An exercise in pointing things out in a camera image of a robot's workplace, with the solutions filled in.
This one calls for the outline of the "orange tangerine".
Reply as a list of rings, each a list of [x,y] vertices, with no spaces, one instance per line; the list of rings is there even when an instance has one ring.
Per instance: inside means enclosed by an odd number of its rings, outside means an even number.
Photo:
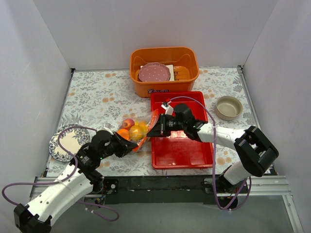
[[[130,141],[131,140],[131,137],[130,137],[130,133],[127,129],[119,129],[117,131],[117,133],[124,139]]]

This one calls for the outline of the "yellow lemon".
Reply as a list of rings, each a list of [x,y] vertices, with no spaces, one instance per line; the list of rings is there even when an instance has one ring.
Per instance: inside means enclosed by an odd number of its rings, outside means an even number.
[[[129,130],[131,141],[138,142],[142,140],[146,134],[144,134],[139,125],[134,125]]]

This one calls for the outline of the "yellow green mango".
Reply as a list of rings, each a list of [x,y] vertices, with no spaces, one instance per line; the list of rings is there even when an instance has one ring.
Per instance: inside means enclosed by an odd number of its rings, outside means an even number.
[[[145,121],[139,122],[138,125],[140,126],[140,128],[144,134],[146,134],[148,132],[149,126]]]

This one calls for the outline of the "clear zip top bag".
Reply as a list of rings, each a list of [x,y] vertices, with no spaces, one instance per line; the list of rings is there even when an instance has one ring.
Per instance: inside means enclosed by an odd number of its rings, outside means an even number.
[[[125,118],[119,125],[117,133],[127,141],[136,144],[137,147],[133,149],[133,152],[136,152],[149,139],[147,133],[155,126],[158,118],[158,110],[151,111],[144,117]]]

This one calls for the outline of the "red pomegranate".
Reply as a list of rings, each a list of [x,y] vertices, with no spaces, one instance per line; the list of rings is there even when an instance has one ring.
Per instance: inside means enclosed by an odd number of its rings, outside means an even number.
[[[135,121],[131,118],[127,118],[127,119],[123,120],[123,122],[121,124],[121,128],[129,130],[134,125],[135,125]]]

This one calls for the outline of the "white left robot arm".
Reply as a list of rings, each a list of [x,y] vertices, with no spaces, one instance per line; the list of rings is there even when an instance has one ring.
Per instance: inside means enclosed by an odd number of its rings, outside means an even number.
[[[16,227],[22,233],[49,233],[57,219],[86,194],[99,194],[104,178],[96,169],[111,155],[123,157],[137,147],[116,132],[100,130],[84,144],[65,170],[38,197],[14,209]]]

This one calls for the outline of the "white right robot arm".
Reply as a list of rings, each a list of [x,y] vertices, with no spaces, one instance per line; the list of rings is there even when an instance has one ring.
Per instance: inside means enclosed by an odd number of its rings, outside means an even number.
[[[185,103],[171,107],[164,102],[161,107],[165,113],[160,115],[155,126],[147,133],[148,137],[168,137],[173,131],[183,131],[191,140],[212,142],[237,152],[240,161],[216,179],[216,184],[226,193],[233,192],[239,182],[250,176],[262,177],[279,156],[275,146],[256,126],[246,130],[215,127],[207,121],[196,119]]]

